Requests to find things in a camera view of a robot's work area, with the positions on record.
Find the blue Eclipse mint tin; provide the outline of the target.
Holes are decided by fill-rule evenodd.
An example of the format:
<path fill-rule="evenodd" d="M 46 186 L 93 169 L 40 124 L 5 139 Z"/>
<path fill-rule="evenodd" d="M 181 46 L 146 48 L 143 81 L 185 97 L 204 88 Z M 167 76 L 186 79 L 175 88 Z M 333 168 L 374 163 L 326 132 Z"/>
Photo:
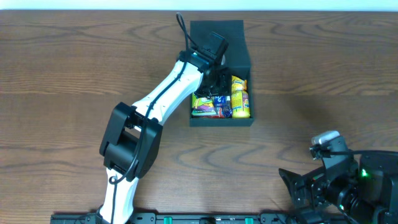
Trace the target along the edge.
<path fill-rule="evenodd" d="M 215 107 L 230 107 L 231 98 L 230 96 L 214 96 L 213 104 Z"/>

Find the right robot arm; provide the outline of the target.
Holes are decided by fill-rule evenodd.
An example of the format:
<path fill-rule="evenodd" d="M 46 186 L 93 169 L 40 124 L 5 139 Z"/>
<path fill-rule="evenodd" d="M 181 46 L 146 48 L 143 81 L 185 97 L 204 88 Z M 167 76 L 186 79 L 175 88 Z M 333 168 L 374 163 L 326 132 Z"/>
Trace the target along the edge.
<path fill-rule="evenodd" d="M 304 175 L 279 169 L 297 222 L 315 222 L 305 212 L 333 205 L 348 223 L 397 223 L 396 152 L 353 151 L 343 136 L 317 136 L 309 151 L 321 167 Z"/>

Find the yellow Mentos bottle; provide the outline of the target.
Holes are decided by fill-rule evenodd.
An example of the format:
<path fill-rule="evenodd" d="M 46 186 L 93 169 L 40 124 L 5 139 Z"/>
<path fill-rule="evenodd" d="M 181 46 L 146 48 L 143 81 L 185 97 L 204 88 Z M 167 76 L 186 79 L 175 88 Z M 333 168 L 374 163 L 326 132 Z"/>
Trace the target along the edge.
<path fill-rule="evenodd" d="M 231 106 L 233 110 L 233 118 L 249 118 L 249 96 L 244 90 L 236 90 L 231 95 Z"/>

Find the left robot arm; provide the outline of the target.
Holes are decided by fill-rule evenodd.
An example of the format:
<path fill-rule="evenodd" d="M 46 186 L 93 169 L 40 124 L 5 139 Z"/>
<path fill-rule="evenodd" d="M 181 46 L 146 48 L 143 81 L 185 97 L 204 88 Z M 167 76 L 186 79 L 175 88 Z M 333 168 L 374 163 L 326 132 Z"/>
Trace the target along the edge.
<path fill-rule="evenodd" d="M 133 198 L 139 179 L 157 157 L 164 123 L 180 103 L 197 92 L 212 97 L 225 87 L 224 53 L 227 40 L 210 32 L 201 47 L 187 46 L 172 71 L 143 99 L 112 110 L 99 153 L 108 177 L 104 204 L 97 223 L 126 223 L 134 211 Z"/>

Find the green Pretz snack box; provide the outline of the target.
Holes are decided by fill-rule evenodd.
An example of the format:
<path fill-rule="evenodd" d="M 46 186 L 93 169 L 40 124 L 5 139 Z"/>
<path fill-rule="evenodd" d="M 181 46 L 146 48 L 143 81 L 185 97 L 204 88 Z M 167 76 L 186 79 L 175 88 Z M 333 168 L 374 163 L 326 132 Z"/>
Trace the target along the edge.
<path fill-rule="evenodd" d="M 192 94 L 192 116 L 215 116 L 216 110 L 211 98 L 198 98 Z"/>

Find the green Haribo gummy bag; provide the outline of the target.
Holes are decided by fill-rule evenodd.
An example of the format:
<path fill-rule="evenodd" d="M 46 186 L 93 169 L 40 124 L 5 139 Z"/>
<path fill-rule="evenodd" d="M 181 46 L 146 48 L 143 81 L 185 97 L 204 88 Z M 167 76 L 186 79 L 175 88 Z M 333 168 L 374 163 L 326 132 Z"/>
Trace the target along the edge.
<path fill-rule="evenodd" d="M 199 107 L 194 108 L 192 116 L 198 117 L 210 117 L 210 118 L 230 118 L 232 117 L 233 111 L 229 107 Z"/>

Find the small orange candy packet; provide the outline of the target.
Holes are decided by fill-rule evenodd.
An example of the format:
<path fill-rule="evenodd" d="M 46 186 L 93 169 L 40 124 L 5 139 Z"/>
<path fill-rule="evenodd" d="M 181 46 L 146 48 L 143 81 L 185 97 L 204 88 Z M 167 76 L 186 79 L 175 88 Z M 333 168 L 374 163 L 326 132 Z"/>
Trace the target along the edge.
<path fill-rule="evenodd" d="M 247 80 L 243 80 L 237 76 L 232 76 L 231 79 L 231 91 L 246 91 L 247 90 Z"/>

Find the dark blue chocolate bar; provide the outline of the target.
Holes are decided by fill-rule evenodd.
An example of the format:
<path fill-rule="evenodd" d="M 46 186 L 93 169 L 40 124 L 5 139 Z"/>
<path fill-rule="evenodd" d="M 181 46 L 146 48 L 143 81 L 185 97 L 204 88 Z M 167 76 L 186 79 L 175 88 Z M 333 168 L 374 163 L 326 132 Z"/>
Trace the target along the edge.
<path fill-rule="evenodd" d="M 215 107 L 215 118 L 231 118 L 233 110 L 231 107 Z"/>

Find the black gift box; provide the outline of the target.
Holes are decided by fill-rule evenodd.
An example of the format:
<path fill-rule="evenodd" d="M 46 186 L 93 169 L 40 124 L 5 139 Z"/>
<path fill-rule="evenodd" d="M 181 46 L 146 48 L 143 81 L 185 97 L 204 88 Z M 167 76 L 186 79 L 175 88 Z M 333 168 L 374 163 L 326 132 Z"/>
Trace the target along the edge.
<path fill-rule="evenodd" d="M 191 21 L 190 37 L 199 44 L 205 44 L 205 38 L 210 32 L 216 32 L 224 37 L 229 46 L 224 53 L 226 66 L 232 75 L 248 81 L 249 118 L 204 118 L 190 116 L 191 127 L 236 127 L 251 126 L 254 122 L 254 100 L 252 93 L 251 59 L 244 35 L 244 22 L 232 21 Z"/>

